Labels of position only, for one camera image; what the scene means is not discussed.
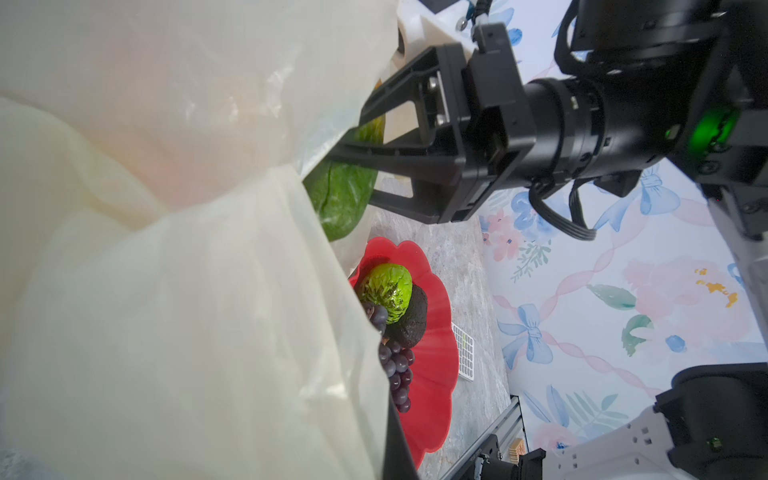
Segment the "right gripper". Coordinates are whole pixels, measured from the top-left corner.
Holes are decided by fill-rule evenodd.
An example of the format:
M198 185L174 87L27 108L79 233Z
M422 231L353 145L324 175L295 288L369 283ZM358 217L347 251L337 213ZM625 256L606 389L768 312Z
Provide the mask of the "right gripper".
M565 185L596 182L624 197L665 157L664 124L679 114L666 80L676 45L594 49L576 59L564 40L555 55L566 78L523 83L499 24L484 25L472 54L440 28L424 26L420 52L369 96L362 124L411 103L420 145L340 141L330 159L410 180L410 197L374 190L369 203L424 224L464 221L493 193L529 191L544 201Z

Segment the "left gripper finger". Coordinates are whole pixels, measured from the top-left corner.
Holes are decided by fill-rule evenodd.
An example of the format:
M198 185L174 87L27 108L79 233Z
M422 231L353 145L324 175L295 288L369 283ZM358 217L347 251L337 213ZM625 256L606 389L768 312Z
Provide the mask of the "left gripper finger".
M405 434L400 422L399 412L392 400L388 404L386 442L383 462L383 480L418 480Z

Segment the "red flower-shaped bowl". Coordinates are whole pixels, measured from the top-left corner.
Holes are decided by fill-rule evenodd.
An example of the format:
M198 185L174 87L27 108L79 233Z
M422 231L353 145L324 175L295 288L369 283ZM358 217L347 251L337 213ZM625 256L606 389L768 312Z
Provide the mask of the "red flower-shaped bowl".
M412 241L395 244L385 237L369 240L350 283L357 284L371 269L384 263L408 269L413 283L424 290L427 298L426 332L415 347L415 378L409 392L411 409L400 415L405 441L414 465L419 467L427 453L443 446L450 430L452 394L459 374L451 304L442 280L432 272L426 255Z

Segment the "dark avocado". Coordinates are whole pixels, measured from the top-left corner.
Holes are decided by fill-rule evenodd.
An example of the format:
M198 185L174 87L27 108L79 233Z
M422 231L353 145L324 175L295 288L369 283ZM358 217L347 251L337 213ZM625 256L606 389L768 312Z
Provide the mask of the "dark avocado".
M387 342L396 342L402 348L411 349L423 338L427 330L428 299L419 286L412 287L408 308L394 324L388 325L384 337Z

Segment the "yellow plastic bag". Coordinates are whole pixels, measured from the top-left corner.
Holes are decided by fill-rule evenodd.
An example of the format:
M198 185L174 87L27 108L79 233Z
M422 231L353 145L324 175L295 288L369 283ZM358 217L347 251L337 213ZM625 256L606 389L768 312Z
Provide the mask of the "yellow plastic bag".
M303 178L392 1L1 5L1 475L379 479L378 336Z

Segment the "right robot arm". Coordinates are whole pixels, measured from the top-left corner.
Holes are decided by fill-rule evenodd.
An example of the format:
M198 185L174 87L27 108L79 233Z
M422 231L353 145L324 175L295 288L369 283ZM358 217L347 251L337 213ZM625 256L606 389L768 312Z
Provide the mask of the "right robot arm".
M767 324L767 5L763 1L574 1L554 58L562 78L523 83L491 3L458 43L416 55L365 102L367 123L412 102L418 125L381 146L351 138L333 160L402 175L411 197L373 206L426 224L464 221L499 190L524 187L539 216L591 241L579 189L624 197L670 160L695 182ZM517 463L492 429L452 479L763 479L767 367L691 367L615 431Z

